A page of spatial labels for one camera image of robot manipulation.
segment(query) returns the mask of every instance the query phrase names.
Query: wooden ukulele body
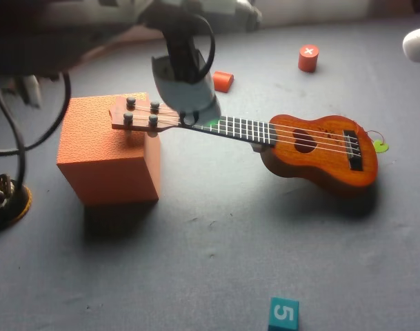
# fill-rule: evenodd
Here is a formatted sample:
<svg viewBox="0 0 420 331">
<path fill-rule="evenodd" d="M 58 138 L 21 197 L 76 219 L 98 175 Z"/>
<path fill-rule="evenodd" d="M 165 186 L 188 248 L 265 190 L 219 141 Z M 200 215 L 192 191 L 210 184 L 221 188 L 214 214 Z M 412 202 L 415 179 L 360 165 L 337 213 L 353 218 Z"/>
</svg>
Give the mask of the wooden ukulele body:
<svg viewBox="0 0 420 331">
<path fill-rule="evenodd" d="M 378 161 L 372 141 L 354 121 L 341 116 L 305 121 L 277 115 L 270 123 L 275 126 L 279 141 L 275 147 L 266 148 L 261 158 L 277 176 L 304 178 L 344 197 L 361 194 L 377 178 Z M 351 169 L 348 154 L 343 152 L 346 143 L 339 137 L 343 136 L 344 130 L 357 135 L 362 170 Z"/>
</svg>

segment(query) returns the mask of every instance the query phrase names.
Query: black cable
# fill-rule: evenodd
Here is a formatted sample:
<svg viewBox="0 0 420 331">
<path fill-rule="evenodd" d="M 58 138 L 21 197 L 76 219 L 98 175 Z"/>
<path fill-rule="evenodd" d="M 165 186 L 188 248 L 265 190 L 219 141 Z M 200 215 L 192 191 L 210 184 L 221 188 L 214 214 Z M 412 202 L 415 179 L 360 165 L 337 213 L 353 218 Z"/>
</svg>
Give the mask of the black cable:
<svg viewBox="0 0 420 331">
<path fill-rule="evenodd" d="M 214 37 L 214 32 L 212 31 L 211 25 L 208 21 L 200 15 L 193 15 L 197 19 L 201 20 L 207 25 L 208 32 L 210 33 L 211 39 L 211 47 L 210 47 L 210 54 L 208 55 L 207 63 L 204 65 L 202 70 L 198 73 L 196 82 L 201 81 L 205 78 L 205 76 L 210 72 L 212 63 L 214 62 L 214 56 L 216 55 L 216 39 Z"/>
<path fill-rule="evenodd" d="M 67 109 L 69 107 L 70 97 L 72 96 L 72 87 L 70 85 L 70 77 L 68 73 L 66 72 L 63 73 L 63 80 L 64 80 L 64 87 L 65 87 L 64 102 L 63 102 L 63 107 L 57 119 L 50 126 L 50 128 L 46 132 L 44 132 L 44 134 L 41 137 L 39 137 L 37 141 L 35 141 L 30 146 L 26 146 L 25 151 L 33 150 L 37 146 L 40 146 L 44 141 L 46 141 L 55 132 L 55 130 L 59 127 L 59 125 L 63 121 L 64 116 L 66 115 Z M 8 156 L 16 155 L 16 154 L 19 154 L 19 148 L 12 149 L 12 150 L 0 150 L 0 157 L 8 157 Z"/>
<path fill-rule="evenodd" d="M 15 143 L 17 144 L 17 153 L 18 154 L 18 175 L 17 175 L 17 186 L 15 188 L 14 194 L 20 194 L 21 188 L 23 187 L 24 175 L 26 173 L 26 148 L 24 147 L 23 135 L 19 129 L 17 122 L 12 117 L 12 113 L 9 110 L 8 105 L 6 105 L 3 97 L 3 91 L 0 89 L 0 108 L 3 111 L 4 116 L 9 122 L 12 132 L 15 137 Z"/>
</svg>

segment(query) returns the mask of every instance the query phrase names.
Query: ukulele headstock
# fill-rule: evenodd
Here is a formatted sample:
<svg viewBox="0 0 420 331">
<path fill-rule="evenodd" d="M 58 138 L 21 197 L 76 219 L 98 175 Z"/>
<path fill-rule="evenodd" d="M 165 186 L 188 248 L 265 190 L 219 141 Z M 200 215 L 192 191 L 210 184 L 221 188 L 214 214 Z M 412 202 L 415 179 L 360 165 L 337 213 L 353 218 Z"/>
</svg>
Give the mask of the ukulele headstock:
<svg viewBox="0 0 420 331">
<path fill-rule="evenodd" d="M 179 115 L 171 108 L 161 105 L 157 109 L 146 100 L 122 96 L 110 107 L 112 128 L 115 130 L 162 132 L 179 126 Z"/>
</svg>

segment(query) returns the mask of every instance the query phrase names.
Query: black round base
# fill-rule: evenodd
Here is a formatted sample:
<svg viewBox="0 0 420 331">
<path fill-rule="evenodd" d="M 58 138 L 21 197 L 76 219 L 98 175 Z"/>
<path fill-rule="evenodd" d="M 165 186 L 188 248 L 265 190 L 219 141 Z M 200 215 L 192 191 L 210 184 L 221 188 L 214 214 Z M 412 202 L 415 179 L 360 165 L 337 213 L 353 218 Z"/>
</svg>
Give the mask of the black round base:
<svg viewBox="0 0 420 331">
<path fill-rule="evenodd" d="M 11 181 L 15 190 L 18 190 L 16 181 Z M 27 187 L 23 185 L 19 194 L 15 192 L 4 207 L 0 208 L 0 230 L 20 220 L 30 208 L 32 195 Z"/>
</svg>

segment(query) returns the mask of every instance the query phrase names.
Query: sound hole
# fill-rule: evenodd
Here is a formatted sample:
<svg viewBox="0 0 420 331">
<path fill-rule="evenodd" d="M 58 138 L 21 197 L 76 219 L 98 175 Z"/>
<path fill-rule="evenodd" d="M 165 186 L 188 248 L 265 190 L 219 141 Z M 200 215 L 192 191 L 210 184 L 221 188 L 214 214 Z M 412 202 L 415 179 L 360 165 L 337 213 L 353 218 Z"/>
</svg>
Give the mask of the sound hole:
<svg viewBox="0 0 420 331">
<path fill-rule="evenodd" d="M 300 153 L 310 153 L 317 147 L 314 139 L 304 130 L 296 129 L 292 135 L 295 138 L 294 147 Z"/>
</svg>

